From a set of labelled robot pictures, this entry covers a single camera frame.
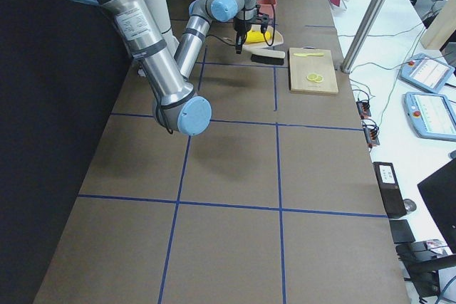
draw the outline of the white desk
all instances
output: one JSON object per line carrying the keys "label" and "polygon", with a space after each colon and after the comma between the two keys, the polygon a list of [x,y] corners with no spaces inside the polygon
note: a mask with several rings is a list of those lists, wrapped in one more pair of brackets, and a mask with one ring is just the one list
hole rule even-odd
{"label": "white desk", "polygon": [[[338,35],[356,33],[370,1],[348,0],[346,10],[343,6],[332,8]],[[369,34],[394,34],[409,30],[420,22],[420,17],[408,0],[386,0]],[[415,39],[423,29],[424,26],[421,24],[410,32],[394,37],[368,37],[353,65],[351,79],[368,85],[375,96],[370,101],[370,110],[372,119],[378,124],[380,124],[380,114],[387,103],[388,95],[398,74],[398,68],[383,70],[375,65],[358,68],[357,65],[374,62],[392,68],[401,64],[406,56],[411,56],[412,51],[408,51],[410,47],[414,46]],[[339,36],[344,55],[352,40],[353,37]],[[441,56],[439,51],[425,50],[420,43],[413,54],[419,52],[432,57]],[[450,83],[456,83],[454,77],[450,79]],[[366,87],[362,85],[359,87],[367,91]],[[419,90],[397,80],[380,126],[380,146],[374,147],[370,155],[373,162],[392,162],[394,164],[403,198],[412,199],[417,204],[418,209],[404,217],[408,220],[416,240],[443,240],[420,196],[417,183],[450,161],[448,154],[456,150],[456,143],[421,139],[414,133],[403,107],[402,95],[409,91]],[[455,89],[444,87],[441,93],[456,101]],[[417,303],[410,291],[409,295],[412,297],[412,302]]]}

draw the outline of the tablet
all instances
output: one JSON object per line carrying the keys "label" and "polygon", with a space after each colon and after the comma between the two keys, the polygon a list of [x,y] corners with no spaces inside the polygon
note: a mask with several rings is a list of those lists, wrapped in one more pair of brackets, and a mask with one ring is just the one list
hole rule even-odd
{"label": "tablet", "polygon": [[405,110],[418,136],[456,141],[456,115],[446,96],[413,92],[404,96]]}
{"label": "tablet", "polygon": [[451,65],[419,53],[402,67],[400,78],[425,92],[438,93],[454,71]]}

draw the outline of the cutting board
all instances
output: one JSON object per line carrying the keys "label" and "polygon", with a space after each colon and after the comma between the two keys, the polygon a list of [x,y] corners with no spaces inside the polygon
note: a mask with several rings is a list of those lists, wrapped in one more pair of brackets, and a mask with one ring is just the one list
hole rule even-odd
{"label": "cutting board", "polygon": [[[295,53],[323,53],[323,56],[295,56]],[[336,73],[330,50],[290,48],[290,91],[292,93],[338,94]],[[309,74],[323,76],[316,83],[307,79]]]}

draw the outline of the black wall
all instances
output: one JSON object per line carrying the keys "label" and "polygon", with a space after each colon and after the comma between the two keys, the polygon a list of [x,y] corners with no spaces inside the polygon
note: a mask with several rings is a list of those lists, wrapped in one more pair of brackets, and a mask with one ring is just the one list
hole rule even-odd
{"label": "black wall", "polygon": [[0,0],[0,303],[39,289],[128,69],[98,9]]}

